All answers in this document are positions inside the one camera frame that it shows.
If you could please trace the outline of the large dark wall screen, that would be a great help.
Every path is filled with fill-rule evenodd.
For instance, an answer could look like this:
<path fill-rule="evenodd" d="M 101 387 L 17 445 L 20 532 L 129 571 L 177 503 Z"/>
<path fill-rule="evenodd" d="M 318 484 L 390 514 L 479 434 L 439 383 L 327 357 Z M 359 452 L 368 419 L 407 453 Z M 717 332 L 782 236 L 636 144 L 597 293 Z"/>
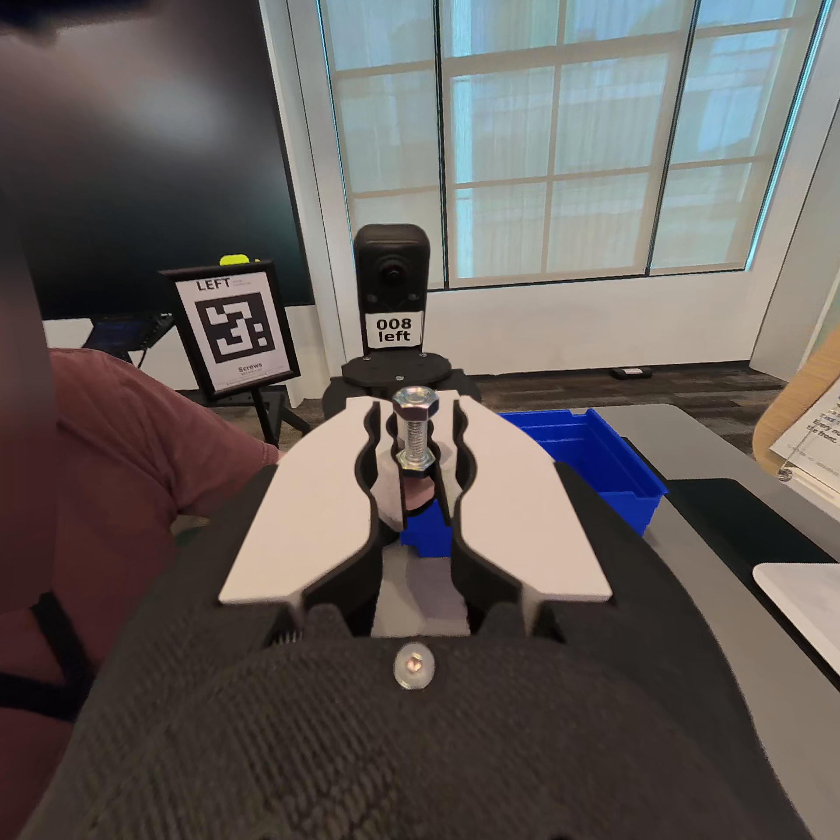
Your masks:
<path fill-rule="evenodd" d="M 2 195 L 44 319 L 273 259 L 313 302 L 258 2 L 2 2 Z"/>

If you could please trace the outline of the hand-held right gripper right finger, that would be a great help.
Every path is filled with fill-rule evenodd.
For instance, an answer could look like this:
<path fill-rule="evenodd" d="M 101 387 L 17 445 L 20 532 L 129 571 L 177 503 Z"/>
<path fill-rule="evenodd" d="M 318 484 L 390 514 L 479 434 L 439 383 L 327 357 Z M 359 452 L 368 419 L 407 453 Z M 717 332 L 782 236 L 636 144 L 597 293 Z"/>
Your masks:
<path fill-rule="evenodd" d="M 463 395 L 453 406 L 453 584 L 467 624 L 502 603 L 535 625 L 552 603 L 613 596 L 551 456 Z"/>

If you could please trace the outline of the blue divided parts bin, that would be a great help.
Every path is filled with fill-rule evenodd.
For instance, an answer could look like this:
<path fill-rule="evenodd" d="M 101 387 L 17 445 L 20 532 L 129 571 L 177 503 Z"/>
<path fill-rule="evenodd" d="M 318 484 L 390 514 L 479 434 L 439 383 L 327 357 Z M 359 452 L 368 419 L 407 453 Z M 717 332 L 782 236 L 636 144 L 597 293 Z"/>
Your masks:
<path fill-rule="evenodd" d="M 503 413 L 500 417 L 538 443 L 554 463 L 571 467 L 636 535 L 644 536 L 667 489 L 596 410 Z M 400 543 L 414 547 L 423 558 L 453 557 L 453 514 L 449 527 L 444 507 L 443 502 L 433 501 L 421 514 L 407 517 L 402 532 L 380 520 L 382 547 Z"/>

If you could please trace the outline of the large paned window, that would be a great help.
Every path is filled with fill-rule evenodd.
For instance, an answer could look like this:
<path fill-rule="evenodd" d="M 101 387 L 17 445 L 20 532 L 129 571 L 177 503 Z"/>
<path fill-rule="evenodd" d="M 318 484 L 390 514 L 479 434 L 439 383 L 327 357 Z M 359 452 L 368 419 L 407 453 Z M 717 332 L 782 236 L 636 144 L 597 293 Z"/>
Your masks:
<path fill-rule="evenodd" d="M 748 270 L 833 5 L 318 2 L 351 234 L 433 289 Z"/>

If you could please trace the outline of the rounded wooden board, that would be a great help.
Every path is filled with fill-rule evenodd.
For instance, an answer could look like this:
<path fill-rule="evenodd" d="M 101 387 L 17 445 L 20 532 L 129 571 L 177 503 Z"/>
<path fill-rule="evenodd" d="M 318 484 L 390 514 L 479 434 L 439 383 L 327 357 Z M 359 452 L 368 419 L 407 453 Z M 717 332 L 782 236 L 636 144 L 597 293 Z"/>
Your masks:
<path fill-rule="evenodd" d="M 778 477 L 784 460 L 770 450 L 806 411 L 835 384 L 839 376 L 839 327 L 794 375 L 761 416 L 752 435 L 752 454 L 761 469 Z"/>

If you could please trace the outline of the silver hex bolt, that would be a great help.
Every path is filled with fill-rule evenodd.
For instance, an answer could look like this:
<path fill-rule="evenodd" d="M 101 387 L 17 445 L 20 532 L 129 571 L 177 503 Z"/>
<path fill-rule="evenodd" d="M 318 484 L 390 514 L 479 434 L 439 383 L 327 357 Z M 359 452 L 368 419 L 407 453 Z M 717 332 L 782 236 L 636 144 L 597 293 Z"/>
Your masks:
<path fill-rule="evenodd" d="M 402 450 L 420 456 L 428 446 L 428 425 L 438 409 L 438 394 L 425 385 L 411 385 L 396 392 L 392 398 L 395 413 L 402 419 Z"/>

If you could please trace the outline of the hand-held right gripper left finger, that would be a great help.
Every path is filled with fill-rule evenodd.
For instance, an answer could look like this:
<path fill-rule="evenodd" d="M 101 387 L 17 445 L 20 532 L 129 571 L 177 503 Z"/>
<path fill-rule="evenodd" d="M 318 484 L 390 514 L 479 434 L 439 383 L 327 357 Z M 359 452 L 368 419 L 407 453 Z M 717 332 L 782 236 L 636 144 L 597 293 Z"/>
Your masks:
<path fill-rule="evenodd" d="M 382 582 L 380 516 L 373 487 L 381 403 L 344 410 L 280 460 L 219 592 L 225 606 L 281 604 L 296 619 L 320 604 L 349 618 Z"/>

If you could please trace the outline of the black laptop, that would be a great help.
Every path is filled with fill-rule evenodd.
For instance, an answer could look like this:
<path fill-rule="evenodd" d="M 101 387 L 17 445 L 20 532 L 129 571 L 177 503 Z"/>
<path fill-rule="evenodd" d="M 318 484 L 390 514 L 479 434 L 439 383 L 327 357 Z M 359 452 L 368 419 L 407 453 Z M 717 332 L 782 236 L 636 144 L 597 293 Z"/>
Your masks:
<path fill-rule="evenodd" d="M 89 335 L 81 347 L 131 363 L 131 353 L 146 354 L 174 324 L 174 315 L 166 312 L 93 318 Z"/>

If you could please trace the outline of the framed code sign on legs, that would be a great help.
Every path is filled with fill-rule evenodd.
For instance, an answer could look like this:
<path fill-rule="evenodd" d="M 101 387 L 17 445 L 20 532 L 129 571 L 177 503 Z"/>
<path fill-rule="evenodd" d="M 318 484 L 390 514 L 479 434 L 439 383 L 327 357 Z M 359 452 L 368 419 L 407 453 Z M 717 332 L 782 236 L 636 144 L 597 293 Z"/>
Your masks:
<path fill-rule="evenodd" d="M 251 405 L 268 444 L 279 444 L 282 424 L 309 434 L 310 424 L 284 396 L 264 395 L 301 373 L 274 262 L 228 261 L 160 275 L 201 403 Z"/>

